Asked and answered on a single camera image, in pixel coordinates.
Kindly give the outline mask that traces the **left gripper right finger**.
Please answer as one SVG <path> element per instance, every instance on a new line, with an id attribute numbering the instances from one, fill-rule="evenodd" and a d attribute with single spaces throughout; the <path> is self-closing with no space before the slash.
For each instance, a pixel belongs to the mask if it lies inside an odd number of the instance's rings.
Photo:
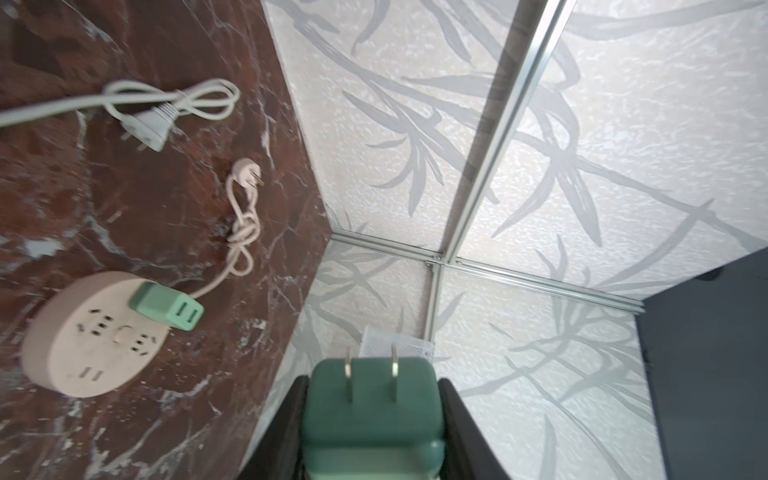
<path id="1" fill-rule="evenodd" d="M 510 480 L 452 382 L 438 381 L 445 423 L 442 480 Z"/>

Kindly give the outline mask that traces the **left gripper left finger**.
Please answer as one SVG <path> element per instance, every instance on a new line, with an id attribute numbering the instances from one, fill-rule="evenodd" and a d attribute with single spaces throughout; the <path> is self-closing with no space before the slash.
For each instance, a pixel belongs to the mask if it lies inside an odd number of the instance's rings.
<path id="1" fill-rule="evenodd" d="M 308 386 L 308 375 L 300 375 L 293 381 L 237 480 L 306 478 L 302 459 L 301 424 Z"/>

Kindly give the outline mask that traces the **green plug adapter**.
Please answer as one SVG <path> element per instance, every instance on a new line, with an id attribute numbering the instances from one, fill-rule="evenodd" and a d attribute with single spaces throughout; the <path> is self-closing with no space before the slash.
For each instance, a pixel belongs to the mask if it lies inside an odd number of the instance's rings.
<path id="1" fill-rule="evenodd" d="M 204 307 L 191 296 L 150 281 L 138 288 L 128 305 L 152 321 L 183 331 L 193 330 L 204 314 Z"/>
<path id="2" fill-rule="evenodd" d="M 418 357 L 331 358 L 309 379 L 301 425 L 311 479 L 435 479 L 445 420 L 433 365 Z"/>

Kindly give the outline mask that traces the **pink round power strip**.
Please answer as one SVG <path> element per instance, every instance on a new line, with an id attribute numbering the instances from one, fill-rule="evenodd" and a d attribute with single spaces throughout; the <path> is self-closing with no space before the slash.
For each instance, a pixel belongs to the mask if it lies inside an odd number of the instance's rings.
<path id="1" fill-rule="evenodd" d="M 38 311 L 21 348 L 33 383 L 74 398 L 113 391 L 159 353 L 170 327 L 129 306 L 143 278 L 103 272 L 82 278 Z"/>

